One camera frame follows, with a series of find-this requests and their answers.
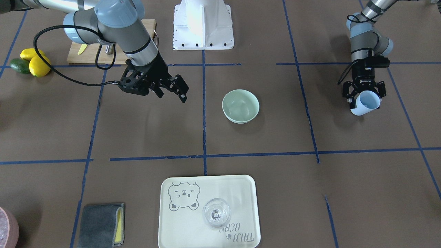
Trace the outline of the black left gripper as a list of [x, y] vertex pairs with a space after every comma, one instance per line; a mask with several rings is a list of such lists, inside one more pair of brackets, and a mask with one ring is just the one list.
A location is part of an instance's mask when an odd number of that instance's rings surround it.
[[375, 80], [375, 69], [386, 69], [390, 66], [389, 58], [384, 56], [369, 56], [358, 59], [352, 64], [352, 80], [343, 83], [343, 97], [349, 103], [350, 110], [356, 107], [356, 96], [359, 91], [377, 91], [380, 108], [383, 97], [387, 95], [385, 82]]

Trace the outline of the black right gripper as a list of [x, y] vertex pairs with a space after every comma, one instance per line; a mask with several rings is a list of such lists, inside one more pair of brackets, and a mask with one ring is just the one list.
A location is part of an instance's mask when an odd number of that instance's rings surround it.
[[167, 64], [161, 55], [143, 66], [135, 66], [130, 59], [126, 60], [126, 69], [118, 82], [123, 92], [136, 95], [148, 95], [150, 91], [162, 98], [162, 89], [176, 94], [182, 103], [187, 101], [189, 86], [181, 75], [171, 76]]

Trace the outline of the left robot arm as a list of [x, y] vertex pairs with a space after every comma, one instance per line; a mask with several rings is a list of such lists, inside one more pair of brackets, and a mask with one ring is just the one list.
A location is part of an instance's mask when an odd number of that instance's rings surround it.
[[388, 55], [393, 41], [382, 35], [375, 24], [395, 2], [370, 0], [361, 12], [347, 16], [352, 62], [340, 75], [338, 84], [343, 85], [342, 96], [356, 116], [378, 109], [387, 94], [384, 81], [376, 81], [375, 69], [390, 66]]

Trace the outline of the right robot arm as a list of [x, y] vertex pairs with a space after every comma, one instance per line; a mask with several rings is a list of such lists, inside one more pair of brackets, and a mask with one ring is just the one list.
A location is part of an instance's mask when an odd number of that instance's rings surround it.
[[146, 96], [154, 92], [163, 96], [163, 89], [186, 102], [189, 90], [181, 75], [171, 76], [167, 64], [155, 41], [142, 23], [145, 9], [140, 0], [2, 0], [1, 14], [31, 9], [48, 9], [64, 12], [62, 25], [46, 28], [34, 37], [49, 30], [64, 29], [71, 41], [78, 44], [110, 44], [119, 46], [127, 56], [126, 69], [118, 81], [109, 81], [123, 92]]

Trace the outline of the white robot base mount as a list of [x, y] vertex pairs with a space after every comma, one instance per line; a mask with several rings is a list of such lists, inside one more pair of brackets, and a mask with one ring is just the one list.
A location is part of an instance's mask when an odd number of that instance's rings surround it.
[[230, 5], [223, 0], [182, 0], [174, 7], [174, 50], [227, 50], [235, 45]]

